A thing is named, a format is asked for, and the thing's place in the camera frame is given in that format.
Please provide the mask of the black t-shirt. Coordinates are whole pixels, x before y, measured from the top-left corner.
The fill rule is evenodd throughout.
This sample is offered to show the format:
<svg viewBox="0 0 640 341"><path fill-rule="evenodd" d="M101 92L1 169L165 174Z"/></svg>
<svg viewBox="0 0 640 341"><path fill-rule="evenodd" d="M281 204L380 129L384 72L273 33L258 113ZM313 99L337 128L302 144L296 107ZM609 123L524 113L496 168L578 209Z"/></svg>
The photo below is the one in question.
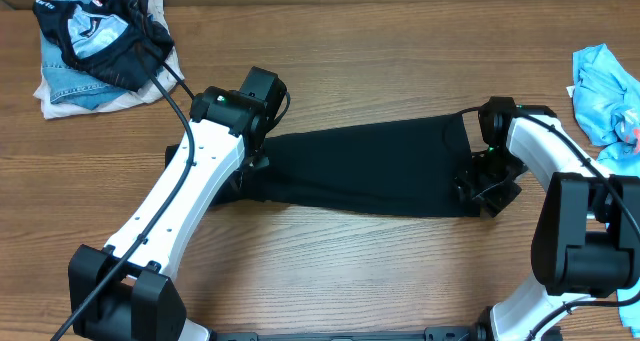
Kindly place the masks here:
<svg viewBox="0 0 640 341"><path fill-rule="evenodd" d="M472 152L459 115L271 137L266 166L226 182L213 205L271 201L366 214L477 217L455 177Z"/></svg>

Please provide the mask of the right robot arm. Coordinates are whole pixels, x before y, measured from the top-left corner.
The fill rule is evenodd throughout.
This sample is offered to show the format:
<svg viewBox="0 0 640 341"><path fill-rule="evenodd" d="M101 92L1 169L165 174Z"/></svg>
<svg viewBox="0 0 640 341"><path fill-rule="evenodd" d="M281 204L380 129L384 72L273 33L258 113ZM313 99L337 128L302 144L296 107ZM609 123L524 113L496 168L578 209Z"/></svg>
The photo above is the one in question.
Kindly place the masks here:
<svg viewBox="0 0 640 341"><path fill-rule="evenodd" d="M486 308L465 340L559 340L557 324L579 307L620 308L610 300L639 280L639 180L592 159L546 106L494 96L476 108L487 149L455 178L464 202L498 215L531 172L546 192L531 244L530 276Z"/></svg>

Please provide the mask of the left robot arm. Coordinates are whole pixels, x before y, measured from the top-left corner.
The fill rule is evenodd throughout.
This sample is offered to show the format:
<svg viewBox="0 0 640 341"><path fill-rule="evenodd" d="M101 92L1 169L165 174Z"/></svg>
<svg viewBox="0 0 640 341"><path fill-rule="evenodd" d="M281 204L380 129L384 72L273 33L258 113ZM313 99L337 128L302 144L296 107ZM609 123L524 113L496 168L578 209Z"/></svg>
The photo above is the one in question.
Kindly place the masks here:
<svg viewBox="0 0 640 341"><path fill-rule="evenodd" d="M263 141L289 103L278 75L258 67L238 90L211 86L197 95L182 141L139 208L102 248L82 245L71 258L64 326L89 340L214 339L187 316L179 266L219 191L265 165Z"/></svg>

